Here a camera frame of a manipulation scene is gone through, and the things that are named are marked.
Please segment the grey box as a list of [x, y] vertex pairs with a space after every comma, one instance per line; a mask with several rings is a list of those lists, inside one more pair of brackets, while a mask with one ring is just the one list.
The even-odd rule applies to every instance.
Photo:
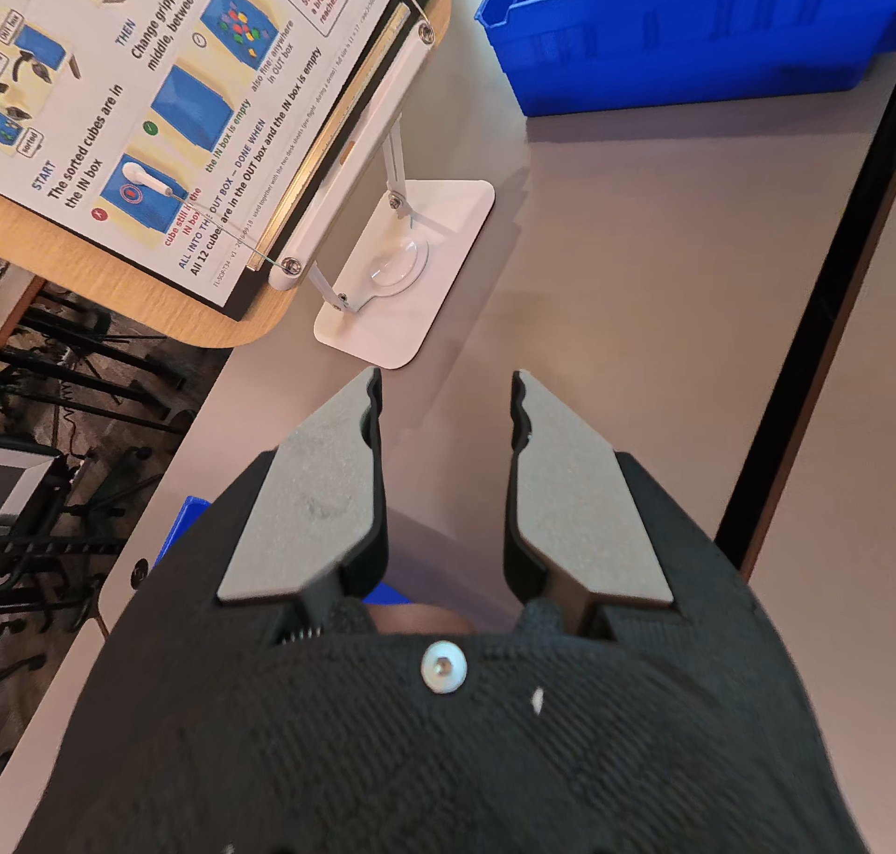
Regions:
[[13, 441], [1, 446], [1, 533], [24, 533], [67, 484], [66, 460], [56, 449]]

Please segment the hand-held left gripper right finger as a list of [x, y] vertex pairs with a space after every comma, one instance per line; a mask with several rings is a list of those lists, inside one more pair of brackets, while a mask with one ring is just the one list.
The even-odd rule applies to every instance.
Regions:
[[673, 592], [613, 446], [534, 375], [511, 380], [504, 579], [568, 632], [605, 606], [667, 612]]

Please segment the black tripod stands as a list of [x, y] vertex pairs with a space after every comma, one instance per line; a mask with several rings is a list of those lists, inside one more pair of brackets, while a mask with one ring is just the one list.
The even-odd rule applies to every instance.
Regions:
[[158, 341], [160, 336], [117, 335], [103, 311], [87, 325], [35, 305], [39, 299], [88, 312], [85, 305], [41, 291], [25, 296], [25, 304], [13, 310], [2, 331], [2, 418], [14, 416], [16, 400], [52, 411], [49, 444], [27, 434], [2, 434], [2, 444], [51, 447], [63, 454], [67, 464], [67, 484], [40, 518], [24, 533], [2, 536], [3, 637], [24, 632], [31, 616], [39, 619], [40, 634], [49, 630], [59, 613], [71, 612], [69, 632], [84, 626], [106, 579], [91, 565], [118, 558], [126, 544], [116, 534], [118, 522], [136, 497], [153, 490], [163, 476], [159, 471], [146, 473], [147, 462], [156, 454], [152, 446], [129, 445], [111, 461], [93, 490], [78, 493], [85, 473], [97, 462], [98, 450], [93, 446], [77, 451], [76, 418], [102, 419], [106, 430], [125, 425], [159, 434], [174, 448], [195, 418], [190, 410], [176, 414], [140, 379], [108, 380], [95, 366], [99, 358], [106, 359], [180, 392], [185, 378], [179, 371], [121, 348], [138, 340]]

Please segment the blue plastic bin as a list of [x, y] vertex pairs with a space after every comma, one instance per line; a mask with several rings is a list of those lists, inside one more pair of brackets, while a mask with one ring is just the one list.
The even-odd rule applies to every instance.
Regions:
[[[196, 521], [210, 508], [210, 502], [200, 497], [188, 496], [181, 505], [179, 512], [161, 546], [152, 567], [156, 567], [167, 551], [181, 538], [186, 531], [194, 526]], [[403, 596], [385, 582], [380, 582], [364, 602], [368, 605], [398, 606], [410, 604], [411, 600]]]
[[483, 0], [522, 112], [825, 94], [894, 50], [895, 0]]

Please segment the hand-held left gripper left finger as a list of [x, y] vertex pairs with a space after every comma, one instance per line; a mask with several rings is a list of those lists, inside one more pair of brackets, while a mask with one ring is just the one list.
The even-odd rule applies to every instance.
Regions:
[[381, 369], [367, 367], [279, 445], [219, 603], [292, 603], [317, 628], [338, 601], [363, 600], [384, 579], [382, 395]]

